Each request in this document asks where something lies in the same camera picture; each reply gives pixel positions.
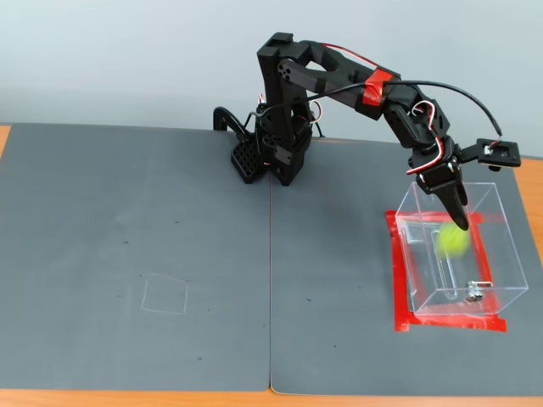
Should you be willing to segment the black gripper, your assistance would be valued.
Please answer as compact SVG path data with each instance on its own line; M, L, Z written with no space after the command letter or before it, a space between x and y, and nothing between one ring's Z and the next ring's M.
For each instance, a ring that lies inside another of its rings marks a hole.
M412 149L407 174L417 174L418 186L427 195L436 195L455 224L467 231L467 194L461 182L460 167L457 164L443 164L461 155L462 148L451 137L440 138L430 147Z

